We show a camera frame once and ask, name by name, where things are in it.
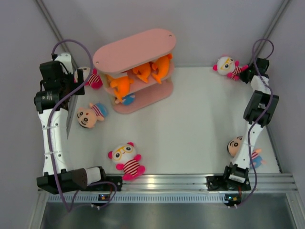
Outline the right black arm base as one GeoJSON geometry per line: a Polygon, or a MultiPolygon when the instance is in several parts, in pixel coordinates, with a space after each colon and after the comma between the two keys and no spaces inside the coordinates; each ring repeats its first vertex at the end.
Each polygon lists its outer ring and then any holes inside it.
{"type": "Polygon", "coordinates": [[[224,200],[226,201],[225,205],[227,207],[237,208],[237,206],[242,202],[242,192],[251,190],[249,179],[247,179],[244,183],[240,183],[226,179],[223,175],[217,175],[208,176],[206,181],[209,191],[228,192],[228,194],[225,194],[224,197],[224,200]]]}

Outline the large orange shark plush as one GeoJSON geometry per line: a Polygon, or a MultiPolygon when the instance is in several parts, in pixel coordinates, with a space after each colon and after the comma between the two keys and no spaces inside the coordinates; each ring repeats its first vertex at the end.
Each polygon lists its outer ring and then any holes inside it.
{"type": "Polygon", "coordinates": [[[170,67],[170,60],[173,58],[172,54],[167,54],[160,57],[152,63],[152,69],[158,73],[152,73],[152,77],[157,83],[162,83],[162,79],[167,75],[170,67]]]}

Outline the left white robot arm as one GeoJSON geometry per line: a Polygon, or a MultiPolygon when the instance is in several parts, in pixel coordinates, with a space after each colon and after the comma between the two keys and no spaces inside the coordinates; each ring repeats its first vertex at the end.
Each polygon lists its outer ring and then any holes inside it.
{"type": "Polygon", "coordinates": [[[67,118],[70,93],[83,83],[74,80],[71,61],[53,60],[40,64],[42,80],[34,104],[42,126],[44,167],[37,186],[52,194],[87,190],[93,186],[104,190],[108,179],[102,167],[74,169],[70,159],[67,118]]]}

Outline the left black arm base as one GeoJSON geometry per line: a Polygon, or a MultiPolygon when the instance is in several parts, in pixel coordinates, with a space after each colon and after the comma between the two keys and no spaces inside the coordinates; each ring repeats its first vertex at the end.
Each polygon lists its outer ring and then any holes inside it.
{"type": "Polygon", "coordinates": [[[108,206],[114,197],[116,196],[116,193],[118,191],[118,185],[119,183],[113,182],[112,180],[106,180],[106,181],[100,181],[93,183],[92,187],[99,187],[101,189],[104,186],[108,186],[109,188],[109,194],[99,194],[98,195],[98,202],[93,203],[91,206],[96,207],[98,210],[108,206]]]}

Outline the boy doll plush blue cap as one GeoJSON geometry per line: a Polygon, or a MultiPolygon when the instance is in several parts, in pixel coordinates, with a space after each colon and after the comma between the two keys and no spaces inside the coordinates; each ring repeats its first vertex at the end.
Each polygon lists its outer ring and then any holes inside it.
{"type": "Polygon", "coordinates": [[[107,115],[107,108],[102,103],[89,103],[89,108],[80,107],[76,114],[79,125],[89,129],[94,128],[98,121],[104,121],[107,115]]]}

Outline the small orange shark plush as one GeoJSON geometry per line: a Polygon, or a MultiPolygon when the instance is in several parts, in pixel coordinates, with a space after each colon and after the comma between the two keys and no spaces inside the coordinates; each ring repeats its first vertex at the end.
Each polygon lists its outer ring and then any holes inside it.
{"type": "Polygon", "coordinates": [[[144,63],[142,65],[132,68],[132,72],[143,82],[148,83],[148,77],[151,74],[150,64],[144,63]]]}

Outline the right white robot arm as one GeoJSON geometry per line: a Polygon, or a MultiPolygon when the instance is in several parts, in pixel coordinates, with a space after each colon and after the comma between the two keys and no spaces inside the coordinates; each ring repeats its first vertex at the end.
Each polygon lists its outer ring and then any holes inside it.
{"type": "Polygon", "coordinates": [[[232,156],[222,178],[227,189],[234,189],[248,181],[249,170],[255,169],[254,154],[258,154],[255,143],[270,123],[279,102],[279,96],[275,95],[269,86],[269,76],[266,74],[268,67],[269,60],[257,58],[241,73],[242,81],[250,84],[253,94],[243,115],[246,121],[245,134],[227,144],[227,151],[232,156]]]}

